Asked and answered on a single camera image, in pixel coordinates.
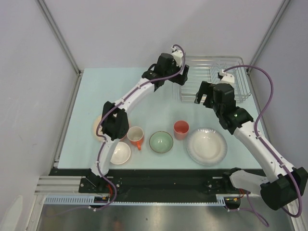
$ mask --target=orange cup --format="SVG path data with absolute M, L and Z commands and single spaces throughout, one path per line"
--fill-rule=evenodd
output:
M 189 130 L 189 125 L 186 121 L 184 120 L 177 121 L 173 126 L 174 137 L 177 140 L 181 141 L 185 139 L 185 137 L 187 136 L 188 130 Z
M 141 150 L 141 145 L 144 141 L 144 133 L 142 128 L 134 126 L 128 130 L 127 138 L 132 145 L 136 146 L 138 150 Z

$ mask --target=orange mug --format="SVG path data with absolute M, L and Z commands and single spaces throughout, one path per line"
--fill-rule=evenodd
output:
M 144 141 L 144 133 L 142 128 L 134 126 L 131 127 L 127 132 L 127 138 L 132 145 L 136 146 L 138 150 L 141 150 L 141 145 Z

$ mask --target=black mount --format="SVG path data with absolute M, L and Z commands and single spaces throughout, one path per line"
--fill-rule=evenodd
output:
M 107 101 L 104 104 L 103 116 L 107 114 L 115 104 Z M 102 123 L 102 132 L 111 137 L 111 140 L 123 138 L 129 129 L 127 113 L 124 109 L 115 109 Z
M 106 177 L 116 186 L 117 202 L 202 203 L 216 202 L 217 194 L 239 193 L 221 178 L 226 171 L 229 170 L 110 169 Z M 261 169 L 246 171 L 264 175 Z M 50 176 L 82 176 L 79 193 L 109 193 L 108 183 L 91 169 L 53 168 Z
M 232 135 L 236 128 L 242 127 L 243 123 L 254 121 L 245 109 L 236 106 L 234 88 L 230 84 L 202 81 L 194 102 L 199 104 L 203 95 L 206 95 L 203 105 L 214 109 L 221 126 Z
M 162 53 L 156 64 L 152 64 L 149 69 L 143 73 L 142 78 L 146 78 L 148 80 L 158 79 L 167 77 L 177 73 L 180 70 L 180 67 L 177 66 L 176 61 L 174 60 L 171 54 Z M 180 85 L 184 85 L 187 81 L 189 66 L 185 65 L 183 74 L 178 74 L 177 76 L 169 79 L 169 81 L 173 83 L 177 83 Z M 154 83 L 154 91 L 156 91 L 159 87 L 163 86 L 165 80 L 159 80 Z
M 303 167 L 294 168 L 291 172 L 299 187 L 301 196 L 304 194 L 308 173 Z M 263 201 L 273 210 L 277 210 L 297 199 L 295 186 L 289 175 L 278 176 L 273 183 L 261 184 L 261 196 Z

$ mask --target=plate rim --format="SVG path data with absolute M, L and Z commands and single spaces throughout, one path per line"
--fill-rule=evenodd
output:
M 208 129 L 208 130 L 211 130 L 211 131 L 214 131 L 214 133 L 217 133 L 218 136 L 221 138 L 223 144 L 225 145 L 225 152 L 223 155 L 221 155 L 221 158 L 219 158 L 218 160 L 216 161 L 213 161 L 212 163 L 204 163 L 202 162 L 202 160 L 199 160 L 198 158 L 196 158 L 195 156 L 196 155 L 192 155 L 192 152 L 190 151 L 190 148 L 189 148 L 189 143 L 191 142 L 192 140 L 192 136 L 199 130 L 201 129 Z M 209 128 L 209 127 L 200 127 L 200 128 L 196 128 L 187 138 L 187 141 L 186 141 L 186 151 L 188 153 L 188 155 L 191 157 L 191 159 L 193 159 L 195 162 L 203 165 L 203 166 L 214 166 L 214 165 L 217 165 L 219 164 L 227 155 L 227 152 L 228 152 L 228 144 L 227 144 L 227 141 L 226 139 L 224 138 L 224 136 L 219 132 L 217 131 L 216 129 L 213 129 L 213 128 Z

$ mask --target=light blue tabletop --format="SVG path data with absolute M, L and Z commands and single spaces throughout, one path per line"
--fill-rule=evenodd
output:
M 94 120 L 102 113 L 106 101 L 114 102 L 121 98 L 136 85 L 145 70 L 146 68 L 85 69 L 58 168 L 90 168 L 93 165 L 101 145 L 92 132 Z M 238 105 L 256 119 L 257 109 L 252 96 Z M 179 86 L 170 81 L 166 81 L 164 86 L 137 105 L 128 119 L 132 126 L 140 126 L 144 130 L 142 150 L 138 151 L 125 139 L 124 142 L 131 148 L 130 159 L 122 165 L 110 164 L 110 169 L 261 168 L 246 147 L 221 127 L 212 109 L 201 104 L 182 103 Z M 190 132 L 200 127 L 219 131 L 228 145 L 225 159 L 211 167 L 198 164 L 188 155 L 186 140 L 178 141 L 175 138 L 171 151 L 158 154 L 151 150 L 150 136 L 156 131 L 166 131 L 173 136 L 173 124 L 178 120 L 186 120 L 190 125 Z

